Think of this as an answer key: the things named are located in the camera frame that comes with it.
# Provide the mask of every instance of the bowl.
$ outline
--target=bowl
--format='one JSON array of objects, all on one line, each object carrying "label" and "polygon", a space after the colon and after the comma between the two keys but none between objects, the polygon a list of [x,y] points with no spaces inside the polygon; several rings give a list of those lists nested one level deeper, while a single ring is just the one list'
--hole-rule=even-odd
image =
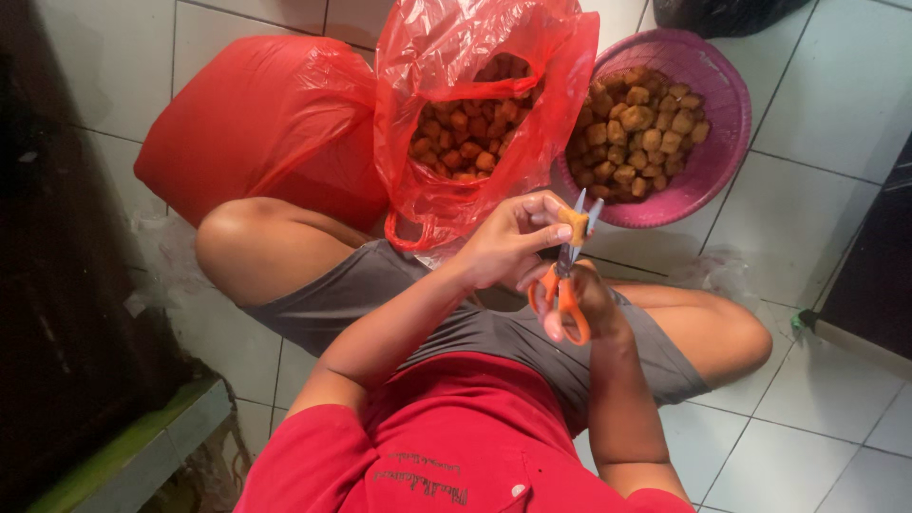
[{"label": "bowl", "polygon": [[[618,41],[596,58],[592,79],[623,73],[634,66],[661,71],[671,82],[684,82],[705,98],[712,123],[706,141],[693,147],[683,171],[664,191],[644,201],[606,204],[599,219],[625,228],[654,228],[674,223],[710,202],[738,170],[751,137],[751,98],[734,66],[713,45],[686,30],[658,28]],[[566,156],[557,156],[566,186],[576,198]],[[586,198],[586,207],[593,203]]]}]

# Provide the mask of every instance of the red shirt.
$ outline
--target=red shirt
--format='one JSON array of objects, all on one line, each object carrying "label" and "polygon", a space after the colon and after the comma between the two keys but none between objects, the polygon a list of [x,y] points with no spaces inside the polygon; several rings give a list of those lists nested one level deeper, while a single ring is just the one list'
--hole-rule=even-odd
[{"label": "red shirt", "polygon": [[515,361],[443,354],[369,403],[363,427],[337,404],[285,420],[235,511],[693,513],[656,489],[623,499],[586,470],[548,384]]}]

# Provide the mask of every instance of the scissors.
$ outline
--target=scissors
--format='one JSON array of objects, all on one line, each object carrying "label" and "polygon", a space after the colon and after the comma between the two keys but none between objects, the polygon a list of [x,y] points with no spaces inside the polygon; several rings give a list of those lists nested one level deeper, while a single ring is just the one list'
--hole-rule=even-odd
[{"label": "scissors", "polygon": [[[574,210],[578,214],[583,213],[583,201],[585,199],[586,189],[583,189],[579,194],[579,198],[576,200],[576,206],[574,207]],[[598,219],[598,215],[601,214],[603,206],[605,206],[605,200],[599,198],[598,201],[596,201],[596,204],[589,210],[589,223],[586,225],[586,236],[589,236],[592,233],[592,229],[596,225],[596,219]],[[579,252],[582,248],[582,246],[570,246],[569,243],[562,244],[561,253],[557,258],[557,262],[548,269],[546,275],[539,278],[531,287],[529,287],[529,304],[532,305],[532,310],[534,310],[535,313],[538,313],[538,305],[535,304],[535,290],[537,289],[537,284],[541,283],[545,291],[544,300],[550,303],[552,307],[555,306],[556,302],[557,311],[561,312],[562,315],[569,316],[573,319],[576,328],[579,330],[579,337],[575,338],[574,334],[568,331],[566,327],[564,327],[564,335],[578,346],[589,342],[589,337],[591,335],[589,323],[586,322],[586,317],[576,303],[576,296],[573,292],[573,280],[570,279],[570,268],[573,267],[573,263],[576,261],[576,258],[579,257]]]}]

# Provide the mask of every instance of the open red plastic bag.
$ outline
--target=open red plastic bag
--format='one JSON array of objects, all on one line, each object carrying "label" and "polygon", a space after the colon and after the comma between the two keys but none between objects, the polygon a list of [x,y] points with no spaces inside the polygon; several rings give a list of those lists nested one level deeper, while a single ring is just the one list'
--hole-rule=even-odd
[{"label": "open red plastic bag", "polygon": [[[598,14],[576,0],[398,0],[377,50],[374,155],[389,192],[386,236],[414,251],[471,231],[504,197],[549,183],[586,96],[598,42]],[[532,76],[474,82],[491,58],[509,53]],[[439,177],[407,153],[429,100],[516,96],[546,77],[544,92],[517,130],[491,178]],[[414,224],[420,237],[402,236]]]},{"label": "open red plastic bag", "polygon": [[134,172],[194,226],[227,201],[269,196],[368,231],[387,210],[376,86],[341,41],[238,39],[155,121]]}]

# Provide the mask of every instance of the black plastic bag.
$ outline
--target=black plastic bag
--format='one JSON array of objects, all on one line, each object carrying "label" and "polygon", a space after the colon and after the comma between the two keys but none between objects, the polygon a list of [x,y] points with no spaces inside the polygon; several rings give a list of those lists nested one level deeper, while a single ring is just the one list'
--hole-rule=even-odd
[{"label": "black plastic bag", "polygon": [[744,37],[798,10],[809,0],[653,0],[656,24],[704,39]]}]

